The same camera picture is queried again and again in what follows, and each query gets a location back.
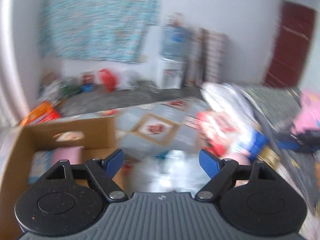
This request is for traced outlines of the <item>teal mask box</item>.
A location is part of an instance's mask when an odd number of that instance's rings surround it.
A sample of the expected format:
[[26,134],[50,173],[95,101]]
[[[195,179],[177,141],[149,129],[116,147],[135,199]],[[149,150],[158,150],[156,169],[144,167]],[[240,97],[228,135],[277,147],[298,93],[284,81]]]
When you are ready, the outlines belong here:
[[35,183],[52,166],[53,150],[39,151],[33,155],[28,185]]

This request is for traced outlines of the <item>blue tissue pack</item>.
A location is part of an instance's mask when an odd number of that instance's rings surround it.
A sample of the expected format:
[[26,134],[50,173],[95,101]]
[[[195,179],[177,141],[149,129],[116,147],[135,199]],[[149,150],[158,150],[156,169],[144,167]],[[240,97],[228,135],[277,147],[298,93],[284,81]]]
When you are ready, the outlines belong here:
[[248,143],[240,144],[240,153],[247,155],[249,159],[256,158],[262,149],[266,146],[269,139],[263,133],[254,130]]

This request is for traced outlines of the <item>pink pillow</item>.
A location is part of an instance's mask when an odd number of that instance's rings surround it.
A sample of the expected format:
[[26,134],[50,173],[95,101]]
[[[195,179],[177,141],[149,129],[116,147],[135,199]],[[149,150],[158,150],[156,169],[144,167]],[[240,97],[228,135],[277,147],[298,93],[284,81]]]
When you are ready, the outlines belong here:
[[319,131],[319,93],[304,92],[300,98],[301,110],[293,121],[293,134]]

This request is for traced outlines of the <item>brown cardboard box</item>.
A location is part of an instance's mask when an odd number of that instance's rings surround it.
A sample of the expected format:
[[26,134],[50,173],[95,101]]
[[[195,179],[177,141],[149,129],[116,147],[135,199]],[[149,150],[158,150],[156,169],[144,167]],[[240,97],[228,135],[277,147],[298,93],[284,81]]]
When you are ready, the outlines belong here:
[[22,127],[1,172],[1,239],[17,239],[21,235],[14,205],[28,188],[33,155],[38,151],[72,146],[84,147],[81,163],[107,157],[117,147],[116,119],[104,117],[45,122]]

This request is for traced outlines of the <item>baby wipes pack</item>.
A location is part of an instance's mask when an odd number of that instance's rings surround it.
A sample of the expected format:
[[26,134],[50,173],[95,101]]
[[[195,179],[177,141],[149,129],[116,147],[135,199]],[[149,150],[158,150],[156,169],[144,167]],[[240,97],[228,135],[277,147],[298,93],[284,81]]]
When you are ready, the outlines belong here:
[[244,153],[253,145],[251,125],[225,112],[197,113],[197,125],[207,140],[207,149],[218,157],[229,153]]

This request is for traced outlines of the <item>green floral pillow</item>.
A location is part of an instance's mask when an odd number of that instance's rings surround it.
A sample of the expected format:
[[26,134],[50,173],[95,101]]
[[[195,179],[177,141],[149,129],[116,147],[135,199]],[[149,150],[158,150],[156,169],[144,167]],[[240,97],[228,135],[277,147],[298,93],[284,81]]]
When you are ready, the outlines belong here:
[[302,93],[297,87],[271,88],[256,85],[240,89],[274,129],[288,125],[300,112]]

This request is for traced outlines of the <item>translucent FamilyMart plastic bag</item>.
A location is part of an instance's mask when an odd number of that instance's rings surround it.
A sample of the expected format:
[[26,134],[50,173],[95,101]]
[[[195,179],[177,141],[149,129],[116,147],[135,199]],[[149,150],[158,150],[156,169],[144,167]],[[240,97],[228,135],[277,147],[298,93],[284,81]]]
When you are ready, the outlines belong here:
[[129,173],[133,192],[189,192],[194,196],[210,180],[197,154],[170,150],[145,157]]

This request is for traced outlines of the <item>white woven blanket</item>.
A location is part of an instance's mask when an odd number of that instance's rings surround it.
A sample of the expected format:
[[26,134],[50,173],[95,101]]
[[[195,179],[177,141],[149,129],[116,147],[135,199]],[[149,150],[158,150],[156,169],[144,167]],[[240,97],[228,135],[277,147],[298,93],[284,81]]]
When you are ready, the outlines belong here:
[[228,114],[240,127],[255,128],[257,122],[252,107],[232,85],[204,82],[201,95],[213,111]]

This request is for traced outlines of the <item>orange snack bag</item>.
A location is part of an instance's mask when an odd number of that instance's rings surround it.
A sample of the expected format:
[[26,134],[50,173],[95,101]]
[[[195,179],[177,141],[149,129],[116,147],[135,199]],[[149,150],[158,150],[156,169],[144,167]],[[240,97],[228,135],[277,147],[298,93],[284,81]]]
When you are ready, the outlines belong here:
[[21,126],[49,122],[61,118],[60,113],[48,101],[39,104],[20,123]]

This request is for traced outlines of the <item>red plastic bag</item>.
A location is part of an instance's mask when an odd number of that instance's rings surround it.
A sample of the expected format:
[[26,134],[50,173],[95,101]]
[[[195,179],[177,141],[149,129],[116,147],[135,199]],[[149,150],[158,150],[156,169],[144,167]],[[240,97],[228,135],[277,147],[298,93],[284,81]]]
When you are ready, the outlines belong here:
[[98,71],[98,75],[108,93],[116,90],[118,80],[113,72],[108,69],[101,69]]

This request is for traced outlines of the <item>red carton on floor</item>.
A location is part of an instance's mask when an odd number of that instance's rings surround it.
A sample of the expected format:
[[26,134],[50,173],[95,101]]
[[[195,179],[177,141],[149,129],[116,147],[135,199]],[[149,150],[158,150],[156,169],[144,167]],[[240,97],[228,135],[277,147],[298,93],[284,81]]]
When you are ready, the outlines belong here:
[[93,72],[83,72],[80,77],[82,86],[89,86],[94,84],[94,73]]

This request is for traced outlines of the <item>rolled floral mattress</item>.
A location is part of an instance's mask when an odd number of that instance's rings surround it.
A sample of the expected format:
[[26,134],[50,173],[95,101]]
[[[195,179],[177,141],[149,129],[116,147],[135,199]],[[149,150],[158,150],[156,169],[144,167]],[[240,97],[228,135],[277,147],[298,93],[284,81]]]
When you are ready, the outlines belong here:
[[207,57],[207,30],[195,29],[189,46],[188,64],[184,84],[187,87],[201,87]]

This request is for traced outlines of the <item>white water dispenser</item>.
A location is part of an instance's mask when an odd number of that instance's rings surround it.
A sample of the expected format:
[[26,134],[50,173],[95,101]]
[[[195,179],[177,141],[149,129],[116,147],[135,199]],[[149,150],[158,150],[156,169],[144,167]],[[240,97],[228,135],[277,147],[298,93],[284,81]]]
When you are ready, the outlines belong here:
[[181,89],[186,67],[184,60],[158,57],[155,84],[159,89]]

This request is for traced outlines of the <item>dark red door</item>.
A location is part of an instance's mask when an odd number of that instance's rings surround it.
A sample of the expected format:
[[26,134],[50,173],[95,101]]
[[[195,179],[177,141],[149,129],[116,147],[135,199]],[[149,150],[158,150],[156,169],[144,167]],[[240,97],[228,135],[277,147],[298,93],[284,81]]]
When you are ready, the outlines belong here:
[[264,85],[272,88],[298,85],[309,53],[316,15],[312,8],[282,1],[278,36]]

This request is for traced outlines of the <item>rolled plaid mattress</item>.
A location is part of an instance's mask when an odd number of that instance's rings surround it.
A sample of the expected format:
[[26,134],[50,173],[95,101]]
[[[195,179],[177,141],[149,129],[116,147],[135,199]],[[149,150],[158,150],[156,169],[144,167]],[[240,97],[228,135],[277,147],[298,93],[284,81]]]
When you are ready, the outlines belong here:
[[206,82],[219,83],[221,69],[225,58],[228,36],[216,31],[208,31],[205,35],[205,65],[204,80]]

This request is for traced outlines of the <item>blue water jug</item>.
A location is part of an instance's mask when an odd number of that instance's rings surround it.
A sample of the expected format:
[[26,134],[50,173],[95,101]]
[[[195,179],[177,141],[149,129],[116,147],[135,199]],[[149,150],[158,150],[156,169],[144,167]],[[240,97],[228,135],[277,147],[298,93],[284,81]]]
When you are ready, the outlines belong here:
[[187,55],[192,32],[184,27],[166,24],[163,28],[161,56],[170,60],[182,60]]

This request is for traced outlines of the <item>floral teal wall cloth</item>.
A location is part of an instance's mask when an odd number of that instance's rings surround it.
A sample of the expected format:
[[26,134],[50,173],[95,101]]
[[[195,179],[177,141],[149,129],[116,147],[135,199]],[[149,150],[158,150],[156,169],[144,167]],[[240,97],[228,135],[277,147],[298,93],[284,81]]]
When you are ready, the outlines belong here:
[[158,14],[158,0],[44,0],[40,53],[135,64]]

